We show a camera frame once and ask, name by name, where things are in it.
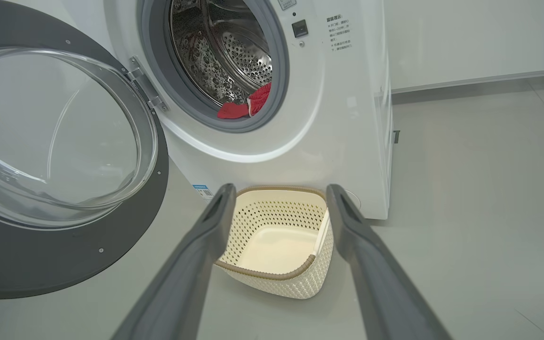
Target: white washing machine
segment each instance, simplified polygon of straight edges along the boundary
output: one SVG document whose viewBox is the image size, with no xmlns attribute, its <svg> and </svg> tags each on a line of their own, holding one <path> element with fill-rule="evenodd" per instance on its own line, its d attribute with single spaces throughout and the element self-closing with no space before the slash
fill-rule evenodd
<svg viewBox="0 0 544 340">
<path fill-rule="evenodd" d="M 382 0 L 0 0 L 0 298 L 123 256 L 168 155 L 205 201 L 337 183 L 387 218 L 383 18 Z M 255 115 L 218 118 L 266 84 Z"/>
</svg>

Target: label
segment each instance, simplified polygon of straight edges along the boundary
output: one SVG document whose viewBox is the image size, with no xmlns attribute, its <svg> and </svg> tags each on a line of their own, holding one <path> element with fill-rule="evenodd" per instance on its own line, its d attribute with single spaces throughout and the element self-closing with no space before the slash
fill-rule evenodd
<svg viewBox="0 0 544 340">
<path fill-rule="evenodd" d="M 339 52 L 352 47 L 352 39 L 349 34 L 351 30 L 349 19 L 341 14 L 327 17 L 326 29 L 328 30 L 332 52 Z"/>
<path fill-rule="evenodd" d="M 206 185 L 193 185 L 192 187 L 198 191 L 199 195 L 201 195 L 205 202 L 209 203 L 211 200 L 213 200 L 213 194 Z"/>
<path fill-rule="evenodd" d="M 298 0 L 278 0 L 278 4 L 282 10 L 288 9 L 298 4 Z"/>
</svg>

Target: floor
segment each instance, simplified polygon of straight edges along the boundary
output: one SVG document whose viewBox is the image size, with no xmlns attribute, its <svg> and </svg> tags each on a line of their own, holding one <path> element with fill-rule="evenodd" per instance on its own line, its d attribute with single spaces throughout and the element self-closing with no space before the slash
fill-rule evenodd
<svg viewBox="0 0 544 340">
<path fill-rule="evenodd" d="M 456 340 L 544 340 L 544 77 L 393 99 L 391 211 L 371 221 Z M 144 237 L 103 273 L 0 301 L 0 340 L 105 340 L 204 203 L 172 165 Z M 268 295 L 212 272 L 198 338 L 364 339 L 338 254 L 320 293 Z"/>
</svg>

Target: door hinge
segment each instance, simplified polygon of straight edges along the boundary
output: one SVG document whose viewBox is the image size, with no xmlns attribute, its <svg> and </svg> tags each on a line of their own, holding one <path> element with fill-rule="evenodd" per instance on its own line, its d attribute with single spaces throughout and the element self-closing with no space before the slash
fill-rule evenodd
<svg viewBox="0 0 544 340">
<path fill-rule="evenodd" d="M 154 109 L 155 107 L 160 108 L 163 111 L 169 110 L 167 104 L 162 101 L 160 95 L 158 94 L 155 86 L 151 82 L 151 79 L 143 71 L 142 65 L 137 56 L 129 58 L 129 61 L 136 68 L 133 71 L 129 71 L 125 74 L 130 83 L 134 88 L 140 93 L 142 99 L 146 102 L 149 108 Z"/>
</svg>

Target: laundry basket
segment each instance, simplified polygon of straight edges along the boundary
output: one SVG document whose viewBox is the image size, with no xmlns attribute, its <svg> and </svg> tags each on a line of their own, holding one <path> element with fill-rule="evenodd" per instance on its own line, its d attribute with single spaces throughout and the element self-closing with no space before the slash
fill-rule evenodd
<svg viewBox="0 0 544 340">
<path fill-rule="evenodd" d="M 250 187 L 236 198 L 228 244 L 215 264 L 253 288 L 307 299 L 322 287 L 332 253 L 321 191 Z"/>
</svg>

